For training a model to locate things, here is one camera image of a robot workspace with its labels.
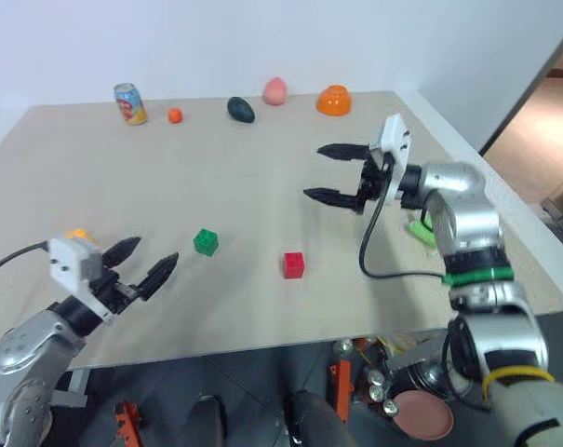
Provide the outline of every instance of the pink egg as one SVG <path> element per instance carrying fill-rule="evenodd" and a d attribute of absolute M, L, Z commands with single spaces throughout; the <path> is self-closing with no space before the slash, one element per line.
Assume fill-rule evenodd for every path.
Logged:
<path fill-rule="evenodd" d="M 274 77 L 264 86 L 262 100 L 269 105 L 281 105 L 288 96 L 288 87 L 280 77 Z"/>

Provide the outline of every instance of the red cube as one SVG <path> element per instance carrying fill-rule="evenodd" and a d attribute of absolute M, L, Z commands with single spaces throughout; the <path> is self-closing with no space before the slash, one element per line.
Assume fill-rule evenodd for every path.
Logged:
<path fill-rule="evenodd" d="M 303 276 L 303 254 L 285 253 L 283 257 L 283 276 L 285 279 L 301 278 Z"/>

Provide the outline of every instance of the green band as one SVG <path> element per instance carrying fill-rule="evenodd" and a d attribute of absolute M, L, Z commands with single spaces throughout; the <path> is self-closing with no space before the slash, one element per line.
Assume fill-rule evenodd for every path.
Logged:
<path fill-rule="evenodd" d="M 511 267 L 495 267 L 473 272 L 448 274 L 442 277 L 442 283 L 452 287 L 459 287 L 465 284 L 492 281 L 494 279 L 515 279 L 515 274 Z"/>

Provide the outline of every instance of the soda can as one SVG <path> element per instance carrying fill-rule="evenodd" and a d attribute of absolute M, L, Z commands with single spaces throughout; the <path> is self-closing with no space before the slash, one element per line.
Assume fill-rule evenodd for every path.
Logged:
<path fill-rule="evenodd" d="M 131 125 L 142 124 L 147 120 L 147 113 L 142 105 L 141 95 L 134 84 L 125 82 L 114 87 L 114 98 L 124 121 Z"/>

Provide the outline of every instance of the green cube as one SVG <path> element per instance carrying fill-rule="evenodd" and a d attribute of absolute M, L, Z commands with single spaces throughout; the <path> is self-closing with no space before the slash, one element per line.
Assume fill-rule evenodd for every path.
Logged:
<path fill-rule="evenodd" d="M 205 228 L 200 230 L 194 238 L 194 248 L 199 253 L 206 254 L 206 256 L 212 256 L 217 247 L 219 247 L 217 233 L 208 231 Z"/>

